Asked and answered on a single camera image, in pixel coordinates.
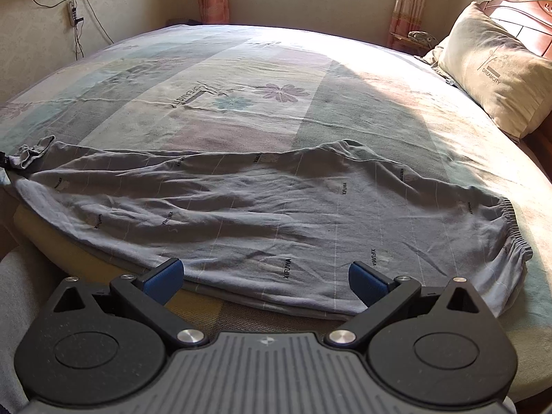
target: metal screw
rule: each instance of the metal screw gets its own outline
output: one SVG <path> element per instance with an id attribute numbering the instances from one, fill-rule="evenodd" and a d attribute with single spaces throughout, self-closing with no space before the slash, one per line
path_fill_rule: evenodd
<path id="1" fill-rule="evenodd" d="M 357 335 L 349 330 L 334 330 L 329 334 L 328 338 L 336 344 L 351 344 L 357 339 Z"/>
<path id="2" fill-rule="evenodd" d="M 205 339 L 205 334 L 195 328 L 187 328 L 176 335 L 180 342 L 185 344 L 197 344 Z"/>

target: pillow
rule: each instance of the pillow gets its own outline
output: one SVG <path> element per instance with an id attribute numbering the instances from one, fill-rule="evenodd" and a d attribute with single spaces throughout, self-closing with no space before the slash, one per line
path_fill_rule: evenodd
<path id="1" fill-rule="evenodd" d="M 429 53 L 422 57 L 423 62 L 431 66 L 438 65 L 439 57 L 441 57 L 446 44 L 448 44 L 448 37 L 445 37 L 440 44 L 438 44 L 434 49 L 432 49 Z"/>
<path id="2" fill-rule="evenodd" d="M 552 60 L 526 49 L 475 2 L 456 20 L 438 65 L 515 138 L 552 111 Z"/>

